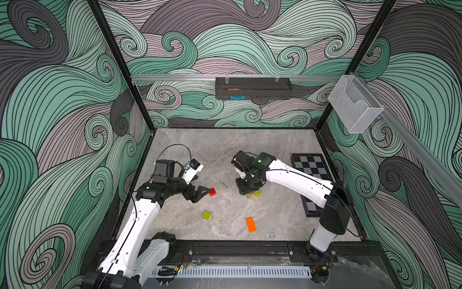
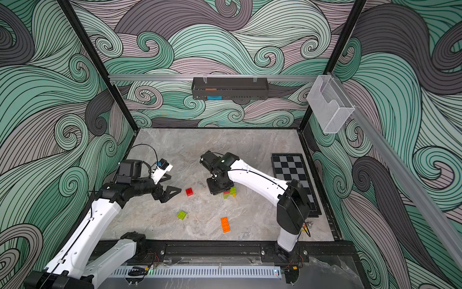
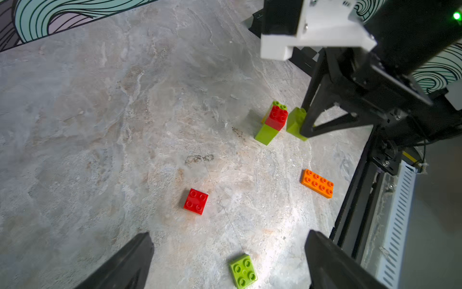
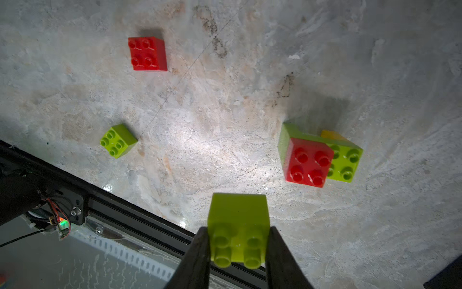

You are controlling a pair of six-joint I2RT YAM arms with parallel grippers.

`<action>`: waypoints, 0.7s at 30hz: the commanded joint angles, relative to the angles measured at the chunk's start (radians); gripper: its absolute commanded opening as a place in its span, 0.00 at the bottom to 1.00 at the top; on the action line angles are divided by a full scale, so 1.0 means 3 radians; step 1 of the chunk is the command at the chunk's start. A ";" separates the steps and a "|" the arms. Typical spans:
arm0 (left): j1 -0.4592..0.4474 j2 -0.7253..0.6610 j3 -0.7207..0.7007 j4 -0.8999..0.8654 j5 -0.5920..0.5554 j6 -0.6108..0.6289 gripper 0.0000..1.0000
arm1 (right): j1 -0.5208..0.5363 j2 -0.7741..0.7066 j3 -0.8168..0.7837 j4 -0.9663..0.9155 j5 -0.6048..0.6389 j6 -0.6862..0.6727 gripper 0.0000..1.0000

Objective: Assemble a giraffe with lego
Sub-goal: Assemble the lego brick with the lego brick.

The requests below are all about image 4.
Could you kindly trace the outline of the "red lego brick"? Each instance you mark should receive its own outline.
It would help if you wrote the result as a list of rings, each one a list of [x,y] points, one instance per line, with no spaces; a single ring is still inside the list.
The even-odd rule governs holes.
[[[287,182],[323,188],[334,152],[325,143],[290,138],[283,163]]]
[[[156,37],[129,37],[135,71],[168,71],[165,42]]]

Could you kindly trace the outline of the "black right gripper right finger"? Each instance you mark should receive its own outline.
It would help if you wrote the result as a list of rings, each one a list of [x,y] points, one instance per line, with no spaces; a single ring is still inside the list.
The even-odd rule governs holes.
[[[269,229],[265,256],[269,289],[313,289],[275,226]]]

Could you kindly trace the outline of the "long green lego brick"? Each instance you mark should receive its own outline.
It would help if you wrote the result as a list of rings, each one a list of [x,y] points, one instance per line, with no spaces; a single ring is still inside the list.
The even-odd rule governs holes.
[[[314,142],[325,143],[334,152],[332,164],[327,175],[327,179],[334,179],[350,183],[356,173],[357,166],[359,165],[363,149],[353,142],[344,142],[340,140],[333,140],[314,136],[301,132],[294,124],[284,123],[281,127],[278,151],[280,155],[281,164],[285,161],[286,150],[290,138],[301,138],[304,140],[311,140]]]

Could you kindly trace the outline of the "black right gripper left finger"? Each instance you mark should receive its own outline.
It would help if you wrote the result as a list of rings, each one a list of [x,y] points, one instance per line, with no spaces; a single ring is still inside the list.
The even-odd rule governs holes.
[[[201,227],[165,289],[208,289],[211,248],[207,227]]]

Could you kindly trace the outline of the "yellow lego brick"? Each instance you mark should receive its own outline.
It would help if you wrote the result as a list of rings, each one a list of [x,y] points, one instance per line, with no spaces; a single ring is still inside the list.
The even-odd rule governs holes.
[[[340,141],[344,141],[344,142],[349,142],[349,140],[345,137],[343,137],[342,135],[334,132],[334,131],[329,131],[329,130],[323,130],[322,133],[321,133],[321,137],[323,138],[329,138],[329,139],[333,139],[333,140],[340,140]]]

